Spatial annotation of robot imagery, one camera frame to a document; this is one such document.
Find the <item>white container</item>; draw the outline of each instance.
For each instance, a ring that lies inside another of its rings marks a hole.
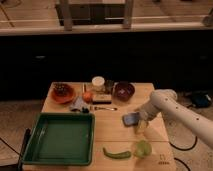
[[[105,79],[101,76],[95,76],[92,79],[92,86],[95,91],[104,91]]]

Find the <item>green tray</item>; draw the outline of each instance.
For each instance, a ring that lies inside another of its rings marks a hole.
[[[41,114],[27,144],[24,164],[89,165],[92,160],[93,114]]]

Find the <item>bowl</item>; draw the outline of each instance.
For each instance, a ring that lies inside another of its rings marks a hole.
[[[128,82],[119,82],[115,85],[114,97],[118,100],[127,102],[135,93],[135,87]]]
[[[52,92],[51,92],[51,97],[52,99],[59,104],[64,104],[64,103],[68,103],[71,102],[75,99],[76,97],[76,93],[73,87],[71,87],[68,84],[64,84],[66,87],[66,93],[63,95],[59,95],[57,93],[57,91],[55,90],[55,88],[53,88]]]

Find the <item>metal rod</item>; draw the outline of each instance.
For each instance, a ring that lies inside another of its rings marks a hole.
[[[132,12],[134,0],[125,0],[123,28],[130,29],[132,26]]]
[[[206,17],[204,17],[202,22],[206,27],[213,26],[213,8],[209,12],[209,14]]]
[[[61,13],[64,19],[64,29],[72,30],[73,22],[70,13],[69,2],[68,0],[59,0],[59,2],[61,7]]]

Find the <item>wooden table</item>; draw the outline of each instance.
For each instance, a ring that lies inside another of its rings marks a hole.
[[[82,93],[82,83],[71,84],[78,95]],[[91,111],[95,115],[95,137],[93,145],[92,163],[86,167],[74,166],[38,166],[24,165],[23,170],[70,170],[70,171],[170,171],[176,170],[173,153],[168,142],[168,136],[161,114],[149,123],[144,133],[136,134],[135,127],[125,127],[121,120],[122,115],[133,111],[136,107],[145,103],[154,87],[151,83],[133,83],[135,94],[127,104],[119,104],[113,101],[105,107],[117,107],[117,111],[97,110]],[[50,98],[51,85],[42,112],[68,113],[69,105],[58,105]],[[144,159],[132,156],[127,160],[113,160],[104,156],[102,148],[110,152],[130,150],[132,144],[138,140],[148,140],[152,145],[152,154]]]

